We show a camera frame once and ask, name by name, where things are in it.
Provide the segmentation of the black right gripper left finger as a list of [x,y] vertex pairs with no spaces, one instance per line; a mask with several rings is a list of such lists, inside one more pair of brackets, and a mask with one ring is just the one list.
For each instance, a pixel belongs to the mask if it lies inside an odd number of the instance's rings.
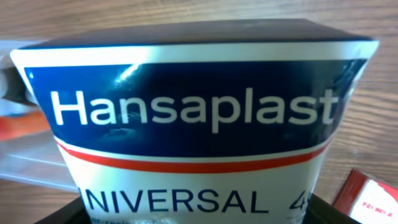
[[91,224],[81,197],[34,224]]

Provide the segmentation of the white Hansaplast plaster box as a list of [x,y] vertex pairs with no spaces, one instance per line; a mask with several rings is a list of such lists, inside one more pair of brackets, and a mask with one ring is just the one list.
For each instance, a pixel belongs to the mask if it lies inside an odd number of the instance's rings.
[[96,30],[10,56],[91,223],[302,223],[378,45],[254,19]]

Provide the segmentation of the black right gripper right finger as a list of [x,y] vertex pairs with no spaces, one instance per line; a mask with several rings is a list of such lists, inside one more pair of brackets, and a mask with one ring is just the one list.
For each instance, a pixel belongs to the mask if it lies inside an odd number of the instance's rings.
[[306,224],[360,224],[313,194],[306,213]]

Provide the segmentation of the dark bottle white cap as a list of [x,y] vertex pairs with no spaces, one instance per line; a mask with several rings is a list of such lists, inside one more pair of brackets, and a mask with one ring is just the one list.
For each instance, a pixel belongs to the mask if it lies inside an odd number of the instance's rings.
[[1,99],[24,106],[37,106],[15,67],[1,69]]

